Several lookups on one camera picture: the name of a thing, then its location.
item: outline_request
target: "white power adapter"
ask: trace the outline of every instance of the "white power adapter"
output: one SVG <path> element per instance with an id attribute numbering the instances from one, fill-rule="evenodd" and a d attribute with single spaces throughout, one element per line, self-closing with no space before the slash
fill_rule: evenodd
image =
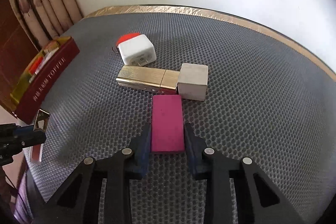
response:
<path id="1" fill-rule="evenodd" d="M 125 65 L 144 66 L 156 60 L 154 45 L 144 35 L 138 35 L 118 44 Z"/>

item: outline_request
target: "white cube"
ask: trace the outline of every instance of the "white cube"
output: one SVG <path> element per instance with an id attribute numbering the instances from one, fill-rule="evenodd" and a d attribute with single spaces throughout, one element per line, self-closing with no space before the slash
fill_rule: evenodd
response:
<path id="1" fill-rule="evenodd" d="M 178 93 L 183 99 L 204 101 L 208 88 L 208 70 L 205 65 L 183 63 L 177 80 Z"/>
<path id="2" fill-rule="evenodd" d="M 154 45 L 144 34 L 121 42 L 118 49 L 125 65 L 142 67 L 156 60 Z"/>

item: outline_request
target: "gold cap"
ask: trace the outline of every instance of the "gold cap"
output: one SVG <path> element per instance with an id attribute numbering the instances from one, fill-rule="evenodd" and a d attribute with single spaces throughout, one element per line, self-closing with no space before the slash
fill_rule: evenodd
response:
<path id="1" fill-rule="evenodd" d="M 176 94 L 179 71 L 124 65 L 116 81 L 121 86 L 161 94 Z"/>

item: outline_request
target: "gray textured mat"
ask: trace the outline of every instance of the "gray textured mat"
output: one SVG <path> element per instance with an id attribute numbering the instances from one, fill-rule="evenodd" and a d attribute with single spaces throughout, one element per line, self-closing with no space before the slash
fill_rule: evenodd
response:
<path id="1" fill-rule="evenodd" d="M 88 18 L 66 32 L 81 52 L 42 104 L 51 113 L 47 141 L 42 164 L 30 169 L 43 198 L 84 157 L 113 155 L 151 120 L 152 93 L 115 82 L 123 63 L 112 46 L 136 31 L 155 46 L 150 67 L 209 66 L 207 99 L 183 101 L 185 122 L 224 155 L 252 157 L 313 223 L 336 192 L 336 84 L 273 38 L 178 14 Z M 205 190 L 189 175 L 185 155 L 151 156 L 147 177 L 131 183 L 133 222 L 202 223 Z"/>

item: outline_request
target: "silver screw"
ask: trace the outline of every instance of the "silver screw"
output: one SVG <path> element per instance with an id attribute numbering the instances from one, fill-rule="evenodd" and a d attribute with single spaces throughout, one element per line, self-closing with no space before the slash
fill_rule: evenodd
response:
<path id="1" fill-rule="evenodd" d="M 243 163 L 245 163 L 245 164 L 251 164 L 252 163 L 252 159 L 249 158 L 249 157 L 245 157 L 245 158 L 243 158 Z"/>
<path id="2" fill-rule="evenodd" d="M 212 155 L 213 153 L 215 153 L 215 150 L 213 150 L 211 147 L 208 147 L 204 149 L 204 152 L 208 155 Z"/>
<path id="3" fill-rule="evenodd" d="M 130 153 L 132 153 L 132 149 L 130 149 L 130 148 L 124 148 L 124 149 L 122 150 L 122 153 L 123 153 L 124 155 L 129 155 Z"/>
<path id="4" fill-rule="evenodd" d="M 89 164 L 91 164 L 91 163 L 93 163 L 93 158 L 91 158 L 91 157 L 86 157 L 86 158 L 84 159 L 84 164 L 89 165 Z"/>

